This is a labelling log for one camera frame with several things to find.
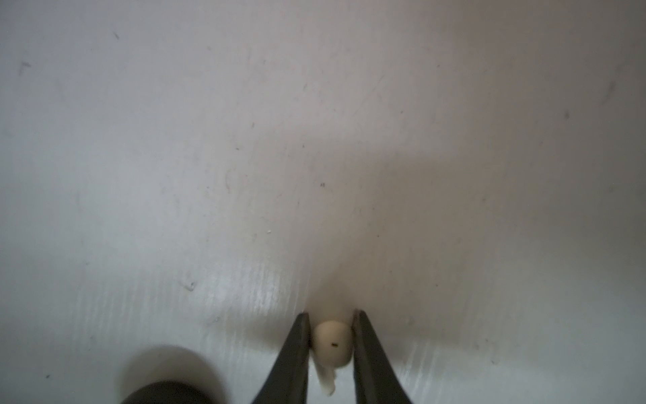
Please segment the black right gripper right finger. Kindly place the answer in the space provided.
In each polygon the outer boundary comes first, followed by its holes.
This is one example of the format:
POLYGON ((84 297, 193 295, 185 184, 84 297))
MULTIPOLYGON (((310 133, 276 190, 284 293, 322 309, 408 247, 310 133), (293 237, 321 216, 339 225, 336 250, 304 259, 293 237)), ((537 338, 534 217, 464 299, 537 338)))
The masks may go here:
POLYGON ((353 377, 359 404, 412 404, 365 311, 353 314, 353 377))

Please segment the cream earbud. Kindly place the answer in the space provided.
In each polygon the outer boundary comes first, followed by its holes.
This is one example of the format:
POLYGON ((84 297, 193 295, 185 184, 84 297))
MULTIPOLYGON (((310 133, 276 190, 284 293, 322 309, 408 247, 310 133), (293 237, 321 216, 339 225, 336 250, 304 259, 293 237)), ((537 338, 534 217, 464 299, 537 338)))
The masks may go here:
POLYGON ((311 335, 311 353, 322 392, 330 397, 336 390, 336 371, 353 357, 353 332, 346 323, 326 321, 311 335))

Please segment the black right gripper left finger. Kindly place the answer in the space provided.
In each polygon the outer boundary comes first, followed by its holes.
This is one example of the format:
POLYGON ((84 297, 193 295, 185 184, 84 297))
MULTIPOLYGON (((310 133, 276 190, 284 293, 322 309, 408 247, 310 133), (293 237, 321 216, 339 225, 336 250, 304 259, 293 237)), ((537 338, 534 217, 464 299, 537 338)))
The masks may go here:
POLYGON ((307 402, 311 321, 307 312, 294 320, 288 336, 253 404, 305 404, 307 402))

